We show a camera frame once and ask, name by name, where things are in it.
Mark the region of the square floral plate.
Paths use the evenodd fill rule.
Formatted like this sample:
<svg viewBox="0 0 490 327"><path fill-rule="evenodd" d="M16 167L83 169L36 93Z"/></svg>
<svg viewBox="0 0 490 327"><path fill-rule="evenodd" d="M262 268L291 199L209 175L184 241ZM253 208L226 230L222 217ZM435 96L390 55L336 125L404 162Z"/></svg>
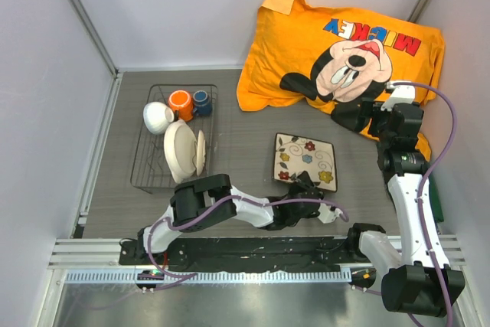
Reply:
<svg viewBox="0 0 490 327"><path fill-rule="evenodd" d="M273 179L293 183L306 172L315 186L338 190L335 149L330 142L278 132L275 136Z"/></svg>

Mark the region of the large white oval dish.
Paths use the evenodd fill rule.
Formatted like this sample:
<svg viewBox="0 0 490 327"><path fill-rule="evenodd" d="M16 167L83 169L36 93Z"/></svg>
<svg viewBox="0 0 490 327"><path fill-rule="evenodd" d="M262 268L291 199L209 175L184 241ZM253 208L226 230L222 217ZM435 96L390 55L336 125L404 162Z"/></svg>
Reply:
<svg viewBox="0 0 490 327"><path fill-rule="evenodd" d="M164 134L165 160L176 184L181 184L196 171L197 139L187 123L179 119L171 123Z"/></svg>

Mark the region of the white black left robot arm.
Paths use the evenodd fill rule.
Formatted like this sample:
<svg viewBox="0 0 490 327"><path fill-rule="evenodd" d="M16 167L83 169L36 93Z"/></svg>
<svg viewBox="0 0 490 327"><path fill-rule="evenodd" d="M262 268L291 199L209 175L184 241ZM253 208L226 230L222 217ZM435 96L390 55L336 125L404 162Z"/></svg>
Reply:
<svg viewBox="0 0 490 327"><path fill-rule="evenodd" d="M164 214L138 232L136 258L156 264L171 242L184 233L203 231L231 218L265 231L294 227L316 218L325 194L303 172L282 197L258 198L230 182L227 174L178 185Z"/></svg>

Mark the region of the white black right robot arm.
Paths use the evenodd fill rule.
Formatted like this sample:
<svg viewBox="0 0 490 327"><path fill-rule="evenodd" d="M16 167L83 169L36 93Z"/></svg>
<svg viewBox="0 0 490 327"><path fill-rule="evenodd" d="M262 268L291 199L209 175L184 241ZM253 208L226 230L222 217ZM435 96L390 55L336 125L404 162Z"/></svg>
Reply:
<svg viewBox="0 0 490 327"><path fill-rule="evenodd" d="M450 318L466 282L462 272L451 268L433 219L425 176L429 166L416 148L422 119L417 103L361 103L358 123L369 122L369 134L379 139L377 164L397 212L401 248L379 227L356 224L358 235L346 242L345 250L353 261L368 258L372 263L386 310Z"/></svg>

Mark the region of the black wire dish rack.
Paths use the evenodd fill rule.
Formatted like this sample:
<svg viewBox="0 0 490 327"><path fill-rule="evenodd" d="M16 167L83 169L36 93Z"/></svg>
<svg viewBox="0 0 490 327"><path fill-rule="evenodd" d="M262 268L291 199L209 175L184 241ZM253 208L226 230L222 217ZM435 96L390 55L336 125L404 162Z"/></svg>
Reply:
<svg viewBox="0 0 490 327"><path fill-rule="evenodd" d="M171 93L176 90L187 90L189 93L203 90L211 99L211 115L195 117L189 122L193 133L197 134L202 131L204 134L206 161L202 175L211 175L213 173L213 154L216 142L214 121L217 116L218 88L214 84L154 84L149 89L146 102L167 103ZM150 133L144 123L141 124L139 131L130 183L133 187L150 194L173 189L177 185L165 160L164 137Z"/></svg>

